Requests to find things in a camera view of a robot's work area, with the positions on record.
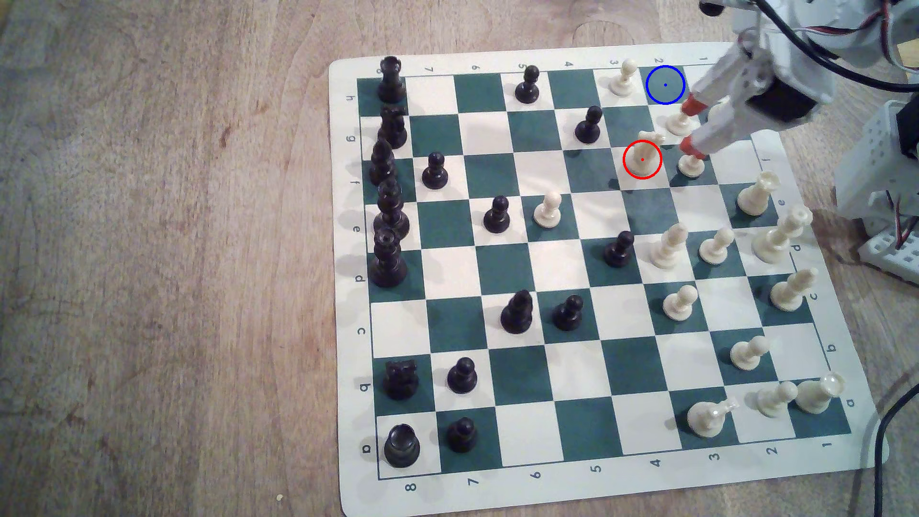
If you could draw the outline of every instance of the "chessboard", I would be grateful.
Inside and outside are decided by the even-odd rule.
[[[753,251],[758,235],[802,203],[778,134],[756,132],[712,154],[697,178],[678,170],[681,138],[666,129],[667,118],[728,48],[400,56],[406,95],[387,109],[405,113],[405,143],[391,162],[409,222],[398,242],[407,274],[388,288],[369,281],[380,214],[369,170],[384,108],[382,56],[331,65],[339,475],[347,515],[467,511],[869,466],[877,414],[814,233],[805,227],[793,236],[776,264]],[[627,58],[638,69],[621,97],[609,83]],[[529,65],[540,70],[539,97],[524,104],[515,88]],[[592,106],[602,109],[600,134],[583,144],[574,129]],[[623,158],[639,131],[664,136],[661,166],[646,179]],[[434,152],[444,156],[448,176],[439,189],[422,181]],[[737,197],[764,170],[780,185],[753,217]],[[551,229],[534,218],[549,192],[561,194],[561,220]],[[497,196],[506,197],[510,218],[498,234],[483,226]],[[685,246],[671,269],[658,268],[652,253],[677,223],[688,231]],[[698,250],[724,227],[734,240],[712,266]],[[604,249],[623,231],[634,236],[632,256],[612,268]],[[772,287],[806,269],[817,276],[801,307],[778,310]],[[664,299],[685,285],[698,300],[687,319],[675,321]],[[501,314],[523,290],[532,322],[512,334]],[[581,323],[561,330],[553,312],[575,294]],[[735,343],[758,336],[769,345],[758,366],[734,366]],[[477,374],[465,394],[447,382],[461,358],[472,359]],[[387,363],[409,362],[417,386],[396,399]],[[845,388],[823,412],[795,401],[779,405],[774,418],[757,409],[760,390],[829,372]],[[722,415],[720,431],[711,438],[693,432],[690,408],[726,399],[739,407]],[[464,418],[474,422],[476,441],[458,453],[448,435]],[[399,446],[410,443],[417,457],[393,466],[384,447],[401,424]]]

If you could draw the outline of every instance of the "black cable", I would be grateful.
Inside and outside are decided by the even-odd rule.
[[[829,70],[830,72],[833,72],[836,75],[845,77],[846,79],[850,81],[855,81],[856,83],[859,83],[860,85],[870,86],[878,90],[884,90],[884,91],[895,92],[895,93],[919,92],[919,85],[907,85],[904,83],[888,83],[887,81],[881,81],[873,77],[868,77],[867,75],[859,74],[858,72],[847,70],[843,68],[842,66],[836,63],[833,63],[832,61],[829,61],[828,59],[818,54],[817,51],[815,51],[811,45],[809,45],[807,42],[799,38],[798,35],[795,34],[794,29],[789,27],[789,24],[785,23],[785,20],[783,20],[782,17],[778,15],[776,10],[773,9],[772,6],[766,0],[751,0],[751,1],[757,7],[759,7],[759,10],[764,15],[766,15],[766,17],[769,18],[772,21],[772,23],[776,24],[776,27],[778,27],[778,30],[780,30],[782,34],[784,34],[785,37],[789,39],[789,41],[794,43],[794,45],[798,47],[798,50],[800,50],[801,52],[804,52],[804,54],[807,55],[812,60],[814,60],[815,63],[819,64],[820,66]]]

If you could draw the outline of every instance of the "red circle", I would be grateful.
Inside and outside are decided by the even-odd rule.
[[[661,161],[657,164],[657,170],[655,170],[654,172],[652,172],[651,175],[649,175],[649,176],[635,176],[634,174],[632,174],[632,171],[629,170],[629,166],[626,164],[626,155],[629,153],[629,149],[630,149],[634,144],[637,144],[638,142],[646,142],[646,143],[648,143],[648,144],[653,145],[653,146],[654,146],[654,149],[657,149],[657,155],[661,157]],[[652,142],[652,141],[650,141],[650,140],[636,140],[635,142],[632,142],[631,144],[629,144],[629,147],[626,147],[626,150],[622,152],[622,166],[626,168],[626,172],[629,173],[629,176],[632,176],[632,177],[635,178],[635,179],[649,179],[649,178],[653,178],[655,174],[657,174],[658,172],[661,172],[661,167],[662,167],[663,165],[664,165],[664,154],[661,153],[661,148],[658,147],[657,144],[655,144],[654,142]]]

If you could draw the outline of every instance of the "blue circle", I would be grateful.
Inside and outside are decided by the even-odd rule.
[[[669,68],[669,69],[673,70],[674,72],[676,72],[676,73],[680,76],[680,80],[683,82],[683,87],[680,89],[680,95],[676,96],[675,99],[673,99],[673,100],[671,100],[671,101],[669,101],[669,102],[662,102],[661,100],[658,100],[658,99],[654,98],[654,96],[651,95],[651,89],[648,88],[648,84],[649,84],[650,81],[651,81],[651,76],[654,75],[654,72],[657,72],[658,70],[660,70],[660,69],[662,69],[662,68]],[[679,70],[677,70],[675,67],[670,66],[669,64],[662,64],[662,65],[660,65],[660,66],[654,68],[653,70],[651,70],[651,71],[648,73],[648,76],[647,76],[647,77],[645,78],[645,80],[644,80],[644,91],[648,94],[648,97],[650,97],[651,100],[653,100],[654,102],[656,102],[656,103],[658,103],[658,104],[664,104],[664,105],[673,104],[673,103],[677,102],[677,100],[679,100],[680,98],[682,98],[682,97],[683,97],[683,94],[686,93],[686,78],[683,76],[683,73],[680,72]]]

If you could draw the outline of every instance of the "wooden table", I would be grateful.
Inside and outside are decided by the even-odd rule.
[[[14,3],[0,513],[340,514],[333,60],[731,37],[688,0]],[[919,380],[919,291],[855,263],[832,171],[891,96],[838,85],[783,140],[886,408]],[[889,515],[919,514],[917,426],[919,403],[890,429]],[[871,487],[869,470],[474,514],[864,515]]]

